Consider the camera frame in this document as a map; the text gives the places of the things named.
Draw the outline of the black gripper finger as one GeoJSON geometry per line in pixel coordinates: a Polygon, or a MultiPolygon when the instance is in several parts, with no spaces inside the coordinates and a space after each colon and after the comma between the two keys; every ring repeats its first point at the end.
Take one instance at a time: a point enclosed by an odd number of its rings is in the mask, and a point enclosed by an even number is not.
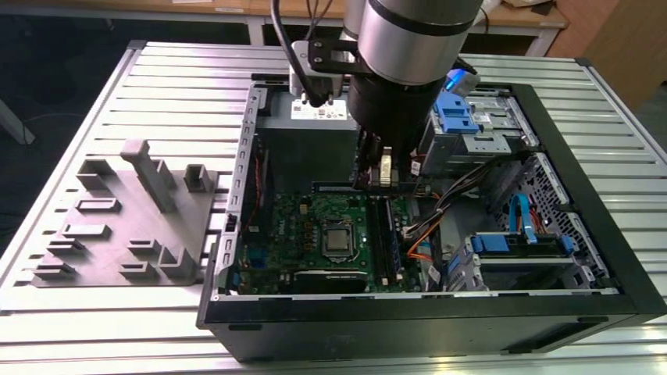
{"type": "Polygon", "coordinates": [[[354,155],[354,189],[365,191],[376,191],[378,189],[378,163],[381,155],[381,138],[369,131],[361,130],[354,155]]]}
{"type": "Polygon", "coordinates": [[[382,146],[378,159],[378,187],[384,190],[398,187],[404,175],[409,172],[412,153],[409,151],[382,146]]]}

